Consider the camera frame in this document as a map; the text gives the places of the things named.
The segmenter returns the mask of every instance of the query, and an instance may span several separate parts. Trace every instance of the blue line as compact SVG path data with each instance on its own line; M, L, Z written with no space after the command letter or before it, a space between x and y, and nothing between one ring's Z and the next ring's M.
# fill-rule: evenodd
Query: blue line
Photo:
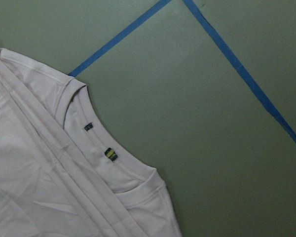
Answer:
M258 100L263 104L264 108L280 123L280 125L285 129L285 131L291 136L291 138L296 143L296 133L292 130L289 124L285 121L280 112L275 108L273 103L269 100L267 95L262 91L259 85L255 82L252 76L248 73L245 67L241 64L235 54L231 51L228 45L223 41L217 31L209 24L209 22L202 15L196 4L193 0L183 0L185 5L191 11L191 13L195 16L195 18L202 25L207 34L212 38L224 56L228 59L228 61L232 64L232 66L236 69L238 74L242 77L242 79L246 82L246 84L250 87L253 94L257 97Z
M152 6L148 11L146 11L143 15L137 18L133 23L127 26L123 31L118 33L114 38L112 38L108 43L106 43L102 48L96 51L93 55L91 55L87 60L81 63L76 69L74 69L69 76L76 77L80 74L84 69L89 67L92 63L98 60L101 56L103 56L106 52L108 52L111 48L117 45L122 39L132 33L136 28L138 28L141 24L151 18L155 13L157 13L161 8L163 8L167 3L171 0L160 0L154 6Z

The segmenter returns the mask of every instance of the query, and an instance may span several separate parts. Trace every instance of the green floor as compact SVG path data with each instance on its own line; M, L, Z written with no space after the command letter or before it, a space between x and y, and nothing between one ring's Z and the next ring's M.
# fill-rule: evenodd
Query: green floor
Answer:
M66 74L157 0L0 0L0 47ZM195 0L296 132L296 1ZM296 145L181 0L82 72L184 237L296 237Z

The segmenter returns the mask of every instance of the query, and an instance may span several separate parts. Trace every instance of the blue tape strip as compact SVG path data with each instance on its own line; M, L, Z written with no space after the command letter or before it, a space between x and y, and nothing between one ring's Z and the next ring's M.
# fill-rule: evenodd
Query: blue tape strip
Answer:
M259 85L255 82L252 76L248 73L248 71L244 68L238 58L234 55L228 45L223 41L217 31L209 24L209 22L202 15L196 4L193 0L183 0L185 5L191 11L191 13L195 16L195 18L201 23L204 30L207 34L213 39L215 44L224 54L224 56L228 59L228 61L232 64L232 66L236 69L238 74L242 77L242 79L246 82L246 84L250 87L253 94L257 97L258 100L263 104L265 109L280 123L280 125L287 131L287 133L291 136L291 138L296 143L296 133L292 130L289 124L285 121L280 112L275 108L273 103L269 100L267 95L262 91Z
M103 56L106 52L108 52L111 48L117 45L122 39L132 33L136 28L138 28L141 24L151 18L155 13L157 13L161 8L163 8L166 4L168 4L171 0L160 0L154 6L152 6L148 11L146 11L143 15L137 18L133 23L127 26L123 31L121 31L118 35L112 38L108 43L106 43L102 48L96 51L93 55L91 55L87 60L81 63L76 69L74 69L69 76L76 77L80 74L84 69L89 67L92 63L94 63L97 59Z

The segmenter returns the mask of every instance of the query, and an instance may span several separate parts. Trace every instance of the clothing tag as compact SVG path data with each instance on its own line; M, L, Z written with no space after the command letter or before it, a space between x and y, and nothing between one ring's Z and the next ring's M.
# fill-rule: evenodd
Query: clothing tag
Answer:
M86 131L89 131L91 128L93 128L92 123L89 123L89 124L87 124L87 125L84 127L84 129L85 129Z
M108 148L104 154L111 160L114 161L118 158L117 154L115 153L115 151L112 148Z

